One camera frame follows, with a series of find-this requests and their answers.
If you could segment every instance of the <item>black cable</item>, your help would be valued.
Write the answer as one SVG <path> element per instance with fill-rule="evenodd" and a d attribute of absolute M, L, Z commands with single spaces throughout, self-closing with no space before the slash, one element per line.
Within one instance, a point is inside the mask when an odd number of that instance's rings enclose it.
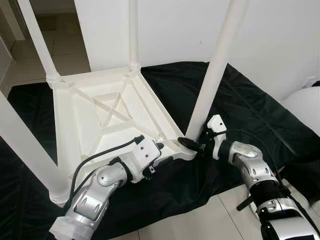
<path fill-rule="evenodd" d="M 314 230 L 316 231 L 316 233 L 320 236 L 320 231 L 318 229 L 318 227 L 316 226 L 315 222 L 312 220 L 312 218 L 309 216 L 309 214 L 307 213 L 307 211 L 301 206 L 301 204 L 291 195 L 289 194 L 289 198 L 291 198 L 295 205 L 298 207 L 298 209 L 300 210 L 300 212 L 305 216 L 305 218 L 309 221 L 309 223 L 311 224 L 311 226 L 314 228 Z"/>
<path fill-rule="evenodd" d="M 252 138 L 254 138 L 258 143 L 260 143 L 260 145 L 264 148 L 264 150 L 266 151 L 266 153 L 269 155 L 273 168 L 274 168 L 274 172 L 275 172 L 275 177 L 278 180 L 280 186 L 284 189 L 285 186 L 281 180 L 279 171 L 277 169 L 277 165 L 276 162 L 271 154 L 271 152 L 269 151 L 269 149 L 267 148 L 267 146 L 264 144 L 264 142 L 262 140 L 260 140 L 260 138 L 258 138 L 257 136 L 253 135 L 252 133 L 245 131 L 245 130 L 226 130 L 226 131 L 221 131 L 221 132 L 215 132 L 215 135 L 221 135 L 221 134 L 227 134 L 227 133 L 243 133 L 246 134 Z"/>
<path fill-rule="evenodd" d="M 76 188 L 76 190 L 74 191 L 74 193 L 73 193 L 73 196 L 75 196 L 78 192 L 79 192 L 79 190 L 82 188 L 82 186 L 86 183 L 86 181 L 88 181 L 88 179 L 91 177 L 91 175 L 94 173 L 94 171 L 95 170 L 93 170 L 92 172 L 90 172 L 89 174 L 88 174 L 88 176 L 86 176 L 85 177 L 85 179 L 80 183 L 80 185 Z M 67 213 L 67 211 L 68 211 L 68 209 L 69 209 L 69 201 L 64 205 L 64 207 L 63 207 L 63 209 L 62 209 L 62 213 L 60 214 L 61 216 L 64 216 L 66 213 Z"/>

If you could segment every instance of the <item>white round object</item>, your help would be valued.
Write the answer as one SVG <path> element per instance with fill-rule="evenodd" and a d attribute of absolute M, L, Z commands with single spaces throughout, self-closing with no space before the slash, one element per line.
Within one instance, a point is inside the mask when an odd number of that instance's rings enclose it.
<path fill-rule="evenodd" d="M 320 136 L 320 86 L 301 89 L 285 99 L 282 105 Z"/>

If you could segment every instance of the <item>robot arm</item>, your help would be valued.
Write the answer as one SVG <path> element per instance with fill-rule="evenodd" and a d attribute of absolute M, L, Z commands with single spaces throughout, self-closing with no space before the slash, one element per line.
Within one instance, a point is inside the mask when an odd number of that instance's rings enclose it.
<path fill-rule="evenodd" d="M 215 160 L 227 160 L 236 166 L 243 182 L 257 207 L 264 240 L 320 240 L 315 228 L 301 213 L 296 203 L 284 189 L 263 160 L 262 152 L 255 146 L 226 139 L 225 124 L 219 115 L 207 123 L 205 134 L 212 144 L 196 143 L 179 138 L 187 148 L 203 154 L 210 154 Z"/>
<path fill-rule="evenodd" d="M 161 155 L 158 145 L 143 139 L 128 154 L 114 158 L 108 165 L 97 168 L 90 179 L 72 199 L 65 216 L 58 217 L 50 232 L 57 240 L 89 240 L 104 216 L 109 197 L 126 182 L 137 183 L 152 163 Z"/>

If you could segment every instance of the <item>black fabric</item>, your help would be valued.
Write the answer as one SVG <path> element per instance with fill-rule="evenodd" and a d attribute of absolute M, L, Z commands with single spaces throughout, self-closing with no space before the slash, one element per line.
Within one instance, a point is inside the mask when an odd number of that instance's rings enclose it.
<path fill-rule="evenodd" d="M 296 162 L 284 168 L 281 174 L 302 193 L 312 205 L 320 199 L 320 158 L 312 162 Z"/>
<path fill-rule="evenodd" d="M 183 132 L 187 130 L 207 67 L 204 62 L 176 62 L 141 69 Z M 13 87 L 8 100 L 56 162 L 53 97 L 48 85 Z M 208 117 L 216 113 L 229 130 L 242 129 L 257 135 L 270 149 L 278 168 L 286 165 L 285 169 L 292 173 L 302 165 L 307 174 L 312 171 L 317 184 L 310 195 L 313 201 L 319 199 L 315 193 L 320 190 L 320 138 L 230 65 Z M 227 137 L 262 149 L 246 135 L 230 133 Z M 272 166 L 267 154 L 264 159 Z M 3 140 L 0 173 L 3 196 L 0 198 L 0 239 L 45 238 L 61 208 L 51 203 L 46 188 Z M 115 191 L 92 239 L 116 237 L 188 212 L 204 205 L 210 196 L 240 183 L 239 171 L 225 162 L 200 156 L 192 161 L 168 161 L 156 169 L 151 181 L 127 184 Z"/>
<path fill-rule="evenodd" d="M 307 236 L 295 236 L 287 238 L 286 240 L 315 240 L 313 235 L 307 235 Z"/>

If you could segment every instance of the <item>white wall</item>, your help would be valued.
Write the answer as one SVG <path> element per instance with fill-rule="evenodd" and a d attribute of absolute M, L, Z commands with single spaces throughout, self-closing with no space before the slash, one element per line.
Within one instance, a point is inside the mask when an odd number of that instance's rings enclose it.
<path fill-rule="evenodd" d="M 11 55 L 0 35 L 0 85 L 4 79 L 5 73 L 8 70 L 11 60 Z"/>
<path fill-rule="evenodd" d="M 10 25 L 8 24 L 3 10 L 4 9 L 2 9 L 2 6 L 0 6 L 0 35 L 8 49 L 11 49 L 15 44 L 16 39 L 10 28 Z"/>
<path fill-rule="evenodd" d="M 227 0 L 140 0 L 142 66 L 208 61 Z M 126 0 L 75 0 L 92 71 L 126 66 Z M 277 100 L 319 79 L 319 0 L 252 0 L 230 63 Z"/>
<path fill-rule="evenodd" d="M 74 0 L 30 0 L 35 14 L 73 13 L 76 11 Z"/>

